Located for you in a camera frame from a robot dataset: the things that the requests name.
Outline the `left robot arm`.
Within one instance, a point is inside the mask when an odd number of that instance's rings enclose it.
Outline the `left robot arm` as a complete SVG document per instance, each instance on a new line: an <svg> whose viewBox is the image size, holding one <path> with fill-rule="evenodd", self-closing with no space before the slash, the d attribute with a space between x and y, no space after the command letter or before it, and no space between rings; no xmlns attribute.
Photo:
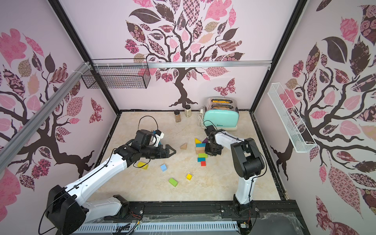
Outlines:
<svg viewBox="0 0 376 235"><path fill-rule="evenodd" d="M167 159L176 154L170 145L132 147L126 143L116 148L112 155L101 165L94 168L84 177L65 187L56 185L48 194L48 202L44 216L63 235L74 233L85 221L93 220L96 213L103 216L116 215L121 207L121 201L115 197L109 200L107 206L99 204L85 208L84 204L102 185L112 177L132 166L140 158L150 160Z"/></svg>

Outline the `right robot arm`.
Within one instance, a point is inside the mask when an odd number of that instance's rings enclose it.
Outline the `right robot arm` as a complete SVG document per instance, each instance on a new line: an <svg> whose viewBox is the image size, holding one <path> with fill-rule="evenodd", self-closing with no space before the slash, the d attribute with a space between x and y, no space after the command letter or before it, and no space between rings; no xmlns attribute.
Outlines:
<svg viewBox="0 0 376 235"><path fill-rule="evenodd" d="M213 126L205 129L208 143L205 153L210 156L221 155L227 148L231 151L234 169L239 176L237 192L234 195L233 208L237 215L253 214L253 192L257 179L265 168L265 160L252 138L238 138L223 129Z"/></svg>

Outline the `natural wood triangle block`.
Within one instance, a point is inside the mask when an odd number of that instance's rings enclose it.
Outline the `natural wood triangle block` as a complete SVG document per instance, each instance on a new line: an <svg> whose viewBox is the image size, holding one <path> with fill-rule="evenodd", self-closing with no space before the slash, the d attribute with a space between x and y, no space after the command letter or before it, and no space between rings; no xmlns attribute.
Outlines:
<svg viewBox="0 0 376 235"><path fill-rule="evenodd" d="M181 150L186 150L186 149L187 149L187 146L188 146L188 144L187 144L187 143L184 143L183 145L180 146L180 149L181 149Z"/></svg>

